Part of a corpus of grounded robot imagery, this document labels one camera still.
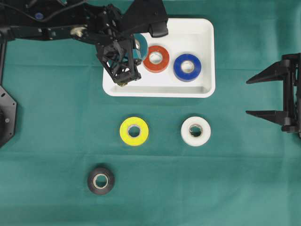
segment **green tablecloth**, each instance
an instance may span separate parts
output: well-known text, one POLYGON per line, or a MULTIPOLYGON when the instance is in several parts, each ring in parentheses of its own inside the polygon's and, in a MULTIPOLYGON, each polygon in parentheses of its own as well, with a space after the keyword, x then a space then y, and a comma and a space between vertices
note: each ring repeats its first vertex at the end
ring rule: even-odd
MULTIPOLYGON (((114 3, 123 11, 131 1, 114 3)), ((297 0, 165 1, 168 14, 210 20, 216 91, 206 99, 110 97, 95 48, 62 40, 9 43, 3 86, 18 102, 16 135, 0 149, 0 225, 301 225, 301 140, 245 110, 282 108, 280 82, 245 81, 301 51, 297 0), (148 141, 126 146, 128 116, 148 141), (183 121, 212 127, 186 145, 183 121), (87 176, 103 163, 114 189, 97 196, 87 176)))

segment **white tray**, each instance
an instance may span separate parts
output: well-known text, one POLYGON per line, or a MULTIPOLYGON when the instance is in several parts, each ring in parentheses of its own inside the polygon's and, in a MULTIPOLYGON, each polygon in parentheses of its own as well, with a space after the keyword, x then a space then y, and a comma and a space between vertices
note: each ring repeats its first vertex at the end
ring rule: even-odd
POLYGON ((214 29, 206 19, 170 18, 169 34, 152 38, 143 34, 149 46, 161 45, 170 56, 168 67, 161 73, 147 71, 143 63, 138 66, 142 78, 120 87, 103 71, 103 89, 110 96, 118 97, 195 97, 206 98, 215 90, 214 29), (175 59, 191 53, 200 59, 201 74, 191 82, 178 80, 173 71, 175 59))

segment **blue tape roll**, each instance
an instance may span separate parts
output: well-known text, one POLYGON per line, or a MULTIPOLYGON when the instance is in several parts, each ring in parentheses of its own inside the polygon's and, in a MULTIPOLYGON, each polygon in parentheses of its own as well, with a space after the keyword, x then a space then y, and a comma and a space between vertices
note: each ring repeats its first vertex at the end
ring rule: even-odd
POLYGON ((202 64, 200 60, 192 54, 183 54, 176 58, 174 62, 174 74, 181 81, 193 81, 195 80, 202 70, 202 64), (191 71, 184 72, 182 70, 182 64, 193 63, 193 68, 191 71))
POLYGON ((148 44, 145 37, 141 34, 134 34, 135 40, 138 42, 139 50, 141 53, 141 59, 145 60, 148 54, 148 44))

